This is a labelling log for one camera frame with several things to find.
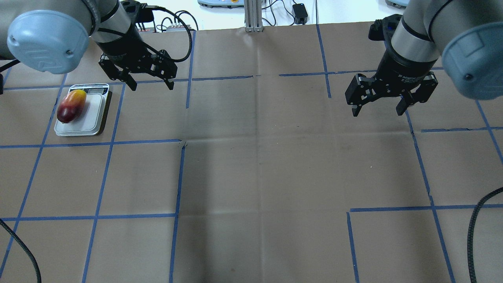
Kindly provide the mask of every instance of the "mango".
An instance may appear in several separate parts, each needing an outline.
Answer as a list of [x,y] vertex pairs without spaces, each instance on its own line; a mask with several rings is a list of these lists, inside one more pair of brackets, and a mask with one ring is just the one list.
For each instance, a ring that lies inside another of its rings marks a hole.
[[83,90],[73,90],[69,92],[57,109],[56,117],[61,123],[70,123],[77,119],[86,104],[86,92]]

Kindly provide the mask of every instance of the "metal post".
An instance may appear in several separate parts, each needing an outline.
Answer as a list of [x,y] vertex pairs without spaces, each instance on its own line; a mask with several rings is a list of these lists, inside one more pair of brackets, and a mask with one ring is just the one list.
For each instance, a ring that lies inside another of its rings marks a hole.
[[244,0],[244,30],[247,32],[261,32],[262,0]]

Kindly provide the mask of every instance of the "white floor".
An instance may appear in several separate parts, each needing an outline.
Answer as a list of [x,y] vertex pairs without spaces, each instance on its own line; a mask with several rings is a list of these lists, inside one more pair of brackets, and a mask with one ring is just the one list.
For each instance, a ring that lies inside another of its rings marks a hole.
[[[244,8],[207,8],[198,4],[197,0],[144,0],[141,1],[149,5],[165,7],[173,12],[186,10],[190,12],[199,24],[201,30],[230,29],[244,26]],[[292,10],[292,0],[284,0],[288,11]],[[304,3],[309,14],[308,24],[316,23],[315,0],[296,0],[297,3]],[[273,5],[278,25],[288,26],[292,23],[292,17],[286,13],[281,1]],[[382,19],[392,14],[402,14],[404,8],[398,9],[390,7],[385,0],[318,0],[318,18],[320,24],[327,23],[350,23],[350,22],[370,22]],[[167,13],[155,12],[155,22],[160,24]],[[273,22],[271,10],[263,10],[263,17]],[[182,19],[194,28],[193,20],[188,15],[183,15]]]

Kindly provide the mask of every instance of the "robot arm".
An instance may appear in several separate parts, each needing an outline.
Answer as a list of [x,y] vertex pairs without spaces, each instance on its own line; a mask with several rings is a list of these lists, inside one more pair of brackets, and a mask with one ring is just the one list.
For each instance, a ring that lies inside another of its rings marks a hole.
[[156,7],[118,0],[0,0],[0,6],[0,38],[7,42],[0,44],[0,59],[64,74],[78,66],[91,37],[103,51],[99,64],[110,79],[135,90],[130,73],[147,73],[173,89],[179,60],[165,50],[150,53],[135,27],[142,11]]
[[430,70],[440,54],[462,95],[479,100],[503,95],[502,0],[411,0],[403,17],[376,21],[369,39],[383,40],[386,51],[376,75],[357,74],[346,90],[353,116],[381,97],[402,97],[398,115],[426,102],[438,84]]

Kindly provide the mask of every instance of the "black power brick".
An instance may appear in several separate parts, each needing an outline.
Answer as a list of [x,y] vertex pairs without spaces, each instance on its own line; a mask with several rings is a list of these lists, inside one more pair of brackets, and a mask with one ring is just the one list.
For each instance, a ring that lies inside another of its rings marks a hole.
[[292,14],[295,16],[296,25],[307,23],[307,10],[303,3],[294,4],[292,6]]

